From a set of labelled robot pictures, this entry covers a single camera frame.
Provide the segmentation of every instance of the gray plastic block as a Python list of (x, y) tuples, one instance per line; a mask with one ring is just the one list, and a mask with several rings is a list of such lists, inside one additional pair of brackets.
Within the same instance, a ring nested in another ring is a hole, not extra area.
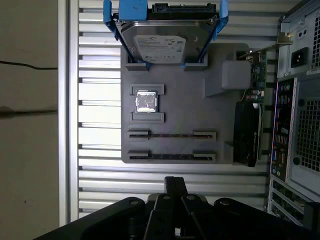
[(201, 62), (186, 63), (184, 71), (203, 71), (208, 67), (208, 53), (205, 53)]
[(164, 112), (130, 112), (130, 122), (133, 124), (163, 124)]
[(251, 64), (249, 61), (230, 61), (222, 63), (223, 90), (245, 90), (251, 84)]
[(146, 63), (130, 63), (127, 62), (125, 64), (126, 69), (129, 71), (148, 71), (147, 64)]
[(136, 95), (137, 91), (156, 91), (158, 95), (165, 94), (164, 84), (131, 84), (130, 85), (130, 95)]

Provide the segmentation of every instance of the white label sticker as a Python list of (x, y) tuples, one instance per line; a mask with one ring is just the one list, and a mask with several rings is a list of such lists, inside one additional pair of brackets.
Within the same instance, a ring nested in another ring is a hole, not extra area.
[(306, 72), (307, 75), (318, 74), (320, 73), (320, 68), (312, 69)]
[(151, 64), (180, 64), (186, 40), (179, 36), (136, 35), (135, 44), (142, 59)]

